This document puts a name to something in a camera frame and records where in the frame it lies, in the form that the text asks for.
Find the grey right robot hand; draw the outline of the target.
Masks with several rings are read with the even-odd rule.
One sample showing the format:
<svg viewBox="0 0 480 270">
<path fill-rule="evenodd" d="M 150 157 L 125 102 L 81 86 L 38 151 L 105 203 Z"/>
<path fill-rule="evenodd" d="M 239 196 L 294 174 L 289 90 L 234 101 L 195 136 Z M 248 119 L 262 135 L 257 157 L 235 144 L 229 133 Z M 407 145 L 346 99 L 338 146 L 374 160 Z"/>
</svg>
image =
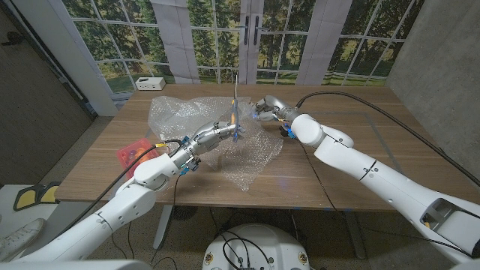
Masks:
<svg viewBox="0 0 480 270">
<path fill-rule="evenodd" d="M 301 113 L 278 97 L 266 95 L 253 105 L 253 117 L 256 120 L 268 122 L 292 122 Z"/>
</svg>

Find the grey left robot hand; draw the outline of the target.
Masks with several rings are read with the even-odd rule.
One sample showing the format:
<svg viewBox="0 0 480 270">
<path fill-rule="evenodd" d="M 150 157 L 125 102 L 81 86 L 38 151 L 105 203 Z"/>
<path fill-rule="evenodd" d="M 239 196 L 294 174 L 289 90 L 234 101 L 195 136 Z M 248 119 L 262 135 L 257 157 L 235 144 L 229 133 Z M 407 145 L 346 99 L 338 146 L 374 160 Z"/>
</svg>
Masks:
<svg viewBox="0 0 480 270">
<path fill-rule="evenodd" d="M 195 171 L 201 162 L 199 156 L 219 146 L 220 142 L 230 137 L 236 141 L 239 133 L 244 133 L 242 126 L 225 121 L 210 121 L 200 127 L 190 138 L 185 137 L 182 144 L 169 154 L 173 163 L 180 169 Z"/>
</svg>

